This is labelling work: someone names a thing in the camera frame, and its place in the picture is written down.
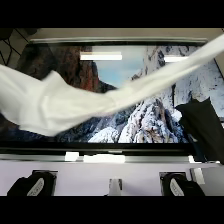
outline blue sky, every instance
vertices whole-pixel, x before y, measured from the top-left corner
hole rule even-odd
[[[99,79],[115,87],[130,80],[143,68],[146,46],[93,46],[93,52],[121,52],[122,60],[95,61]]]

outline white cloth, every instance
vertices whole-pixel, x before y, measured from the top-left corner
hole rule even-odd
[[[221,35],[186,60],[166,65],[105,94],[71,87],[55,71],[40,81],[0,66],[0,111],[21,130],[54,136],[91,117],[113,114],[160,92],[223,50]]]

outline television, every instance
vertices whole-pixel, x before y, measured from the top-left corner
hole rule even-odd
[[[74,88],[105,93],[186,58],[203,44],[203,41],[33,40],[24,48],[16,70],[39,80],[55,70]],[[81,60],[82,52],[119,52],[122,60]],[[212,60],[136,105],[111,116],[92,117],[54,137],[19,130],[18,125],[0,115],[0,147],[192,154],[189,135],[179,124],[181,113],[175,107],[192,99],[203,101],[210,97],[217,115],[224,117],[223,96],[223,76]]]

